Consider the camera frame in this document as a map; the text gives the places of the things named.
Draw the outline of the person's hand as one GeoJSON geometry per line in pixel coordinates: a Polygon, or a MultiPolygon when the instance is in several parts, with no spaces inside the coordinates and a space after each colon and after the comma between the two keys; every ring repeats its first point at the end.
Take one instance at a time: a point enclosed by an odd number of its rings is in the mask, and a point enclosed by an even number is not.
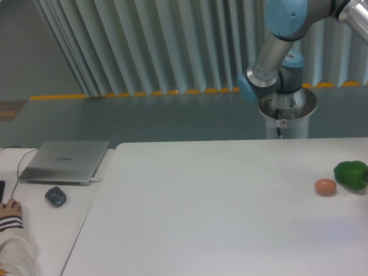
{"type": "Polygon", "coordinates": [[[7,203],[1,203],[0,211],[1,220],[9,217],[22,218],[21,203],[19,201],[16,201],[14,198],[9,199],[7,203]]]}

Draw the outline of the cream striped sleeve forearm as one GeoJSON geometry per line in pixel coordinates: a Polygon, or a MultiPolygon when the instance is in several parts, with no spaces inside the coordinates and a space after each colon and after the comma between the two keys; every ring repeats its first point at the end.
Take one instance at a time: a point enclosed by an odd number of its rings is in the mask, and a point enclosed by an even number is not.
{"type": "Polygon", "coordinates": [[[1,218],[1,275],[36,275],[36,254],[20,216],[1,218]]]}

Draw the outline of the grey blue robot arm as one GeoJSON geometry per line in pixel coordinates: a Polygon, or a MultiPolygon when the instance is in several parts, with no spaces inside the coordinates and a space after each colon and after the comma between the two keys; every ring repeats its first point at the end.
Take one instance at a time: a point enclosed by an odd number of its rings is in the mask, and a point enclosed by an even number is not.
{"type": "Polygon", "coordinates": [[[292,94],[301,89],[302,64],[291,66],[297,71],[296,83],[289,81],[281,68],[294,42],[302,39],[314,23],[333,17],[367,41],[367,1],[269,1],[265,16],[269,33],[261,51],[237,77],[239,90],[249,101],[273,92],[292,94]]]}

